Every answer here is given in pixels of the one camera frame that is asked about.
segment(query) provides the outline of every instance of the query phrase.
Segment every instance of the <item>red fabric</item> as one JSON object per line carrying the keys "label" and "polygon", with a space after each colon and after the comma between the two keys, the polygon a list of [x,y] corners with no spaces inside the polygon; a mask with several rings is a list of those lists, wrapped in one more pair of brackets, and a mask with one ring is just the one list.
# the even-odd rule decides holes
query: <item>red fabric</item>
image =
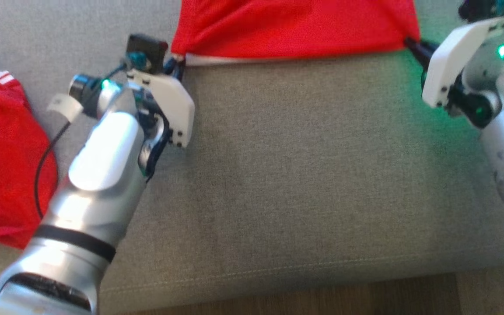
{"label": "red fabric", "polygon": [[292,58],[383,52],[420,38],[412,0],[182,0],[172,52]]}
{"label": "red fabric", "polygon": [[[34,175],[48,144],[20,83],[15,79],[0,83],[0,243],[23,249],[40,223]],[[50,154],[40,176],[43,211],[56,189],[56,170],[56,158]]]}

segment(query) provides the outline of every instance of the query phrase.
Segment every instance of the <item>robotic arm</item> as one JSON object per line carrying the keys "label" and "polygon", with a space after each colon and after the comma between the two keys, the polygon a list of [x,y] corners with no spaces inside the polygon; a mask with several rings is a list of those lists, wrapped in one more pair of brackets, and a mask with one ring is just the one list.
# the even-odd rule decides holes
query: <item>robotic arm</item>
{"label": "robotic arm", "polygon": [[0,274],[0,314],[98,313],[100,283],[162,150],[186,147],[192,135],[194,102],[178,80],[184,65],[163,68],[167,47],[132,35],[127,84],[78,75],[69,95],[52,100],[70,122],[81,112],[99,122],[34,237]]}
{"label": "robotic arm", "polygon": [[423,101],[481,131],[504,201],[504,16],[456,28],[440,45],[406,44],[423,66]]}

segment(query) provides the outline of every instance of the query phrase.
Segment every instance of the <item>wooden floor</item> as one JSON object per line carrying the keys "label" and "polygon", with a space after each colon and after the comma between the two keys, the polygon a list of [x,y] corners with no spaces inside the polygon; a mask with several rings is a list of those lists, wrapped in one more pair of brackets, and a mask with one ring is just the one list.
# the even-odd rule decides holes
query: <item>wooden floor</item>
{"label": "wooden floor", "polygon": [[453,273],[414,279],[242,297],[131,315],[461,315]]}

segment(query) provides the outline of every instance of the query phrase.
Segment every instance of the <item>white cable tag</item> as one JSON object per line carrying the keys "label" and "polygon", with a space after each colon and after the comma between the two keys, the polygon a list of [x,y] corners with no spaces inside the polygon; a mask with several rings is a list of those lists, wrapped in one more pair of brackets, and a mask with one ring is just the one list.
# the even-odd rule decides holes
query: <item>white cable tag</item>
{"label": "white cable tag", "polygon": [[72,96],[67,94],[56,94],[48,105],[48,110],[58,112],[67,118],[72,123],[75,118],[82,113],[83,106]]}

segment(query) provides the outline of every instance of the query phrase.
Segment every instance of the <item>black band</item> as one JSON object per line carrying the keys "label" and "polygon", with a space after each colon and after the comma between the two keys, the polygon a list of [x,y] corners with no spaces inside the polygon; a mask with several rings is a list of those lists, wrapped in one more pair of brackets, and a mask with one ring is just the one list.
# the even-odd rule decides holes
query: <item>black band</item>
{"label": "black band", "polygon": [[114,255],[116,255],[114,246],[105,241],[101,241],[96,237],[79,231],[62,229],[61,227],[54,227],[53,225],[40,225],[34,233],[34,237],[53,239],[55,241],[81,247],[82,249],[99,255],[109,263],[112,263],[112,259],[114,259]]}

